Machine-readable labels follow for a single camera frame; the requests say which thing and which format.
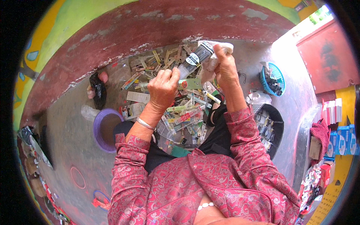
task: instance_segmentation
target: hand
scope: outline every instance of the hand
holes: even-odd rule
[[[219,45],[214,46],[214,51],[219,62],[215,68],[217,83],[224,91],[240,87],[234,57],[230,53],[225,54]]]
[[[161,115],[174,102],[179,82],[180,71],[178,68],[160,70],[158,75],[148,84],[150,104]]]

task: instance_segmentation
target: red patterned jacket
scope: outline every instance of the red patterned jacket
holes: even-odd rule
[[[206,192],[225,217],[293,224],[300,199],[270,161],[249,108],[224,114],[232,159],[194,149],[186,157],[144,169],[149,143],[117,135],[110,225],[193,224]]]

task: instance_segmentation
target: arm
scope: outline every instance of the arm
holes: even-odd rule
[[[238,164],[238,174],[247,188],[267,194],[273,201],[273,223],[295,222],[300,207],[300,199],[279,173],[266,153],[254,114],[247,107],[231,54],[225,55],[214,47],[219,58],[219,74],[216,79],[223,87],[228,112],[224,114],[231,133],[230,150]]]
[[[173,72],[161,70],[149,83],[150,102],[140,115],[148,125],[155,127],[173,102],[179,76],[177,68]],[[112,169],[111,206],[108,211],[110,225],[146,223],[150,187],[144,165],[152,133],[152,129],[136,122],[126,137],[124,134],[116,135],[117,155]]]

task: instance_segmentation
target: purple plastic basin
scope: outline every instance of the purple plastic basin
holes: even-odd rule
[[[113,130],[124,119],[116,110],[103,109],[95,117],[93,123],[93,135],[96,145],[104,152],[115,153],[115,140]]]

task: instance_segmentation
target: sleeve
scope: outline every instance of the sleeve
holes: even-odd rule
[[[238,175],[249,189],[268,195],[273,205],[274,224],[294,224],[300,198],[279,173],[264,145],[250,108],[224,114],[231,133],[230,150],[238,164]]]
[[[115,146],[109,225],[145,224],[150,188],[144,165],[150,143],[135,136],[125,143],[124,134],[117,134]]]

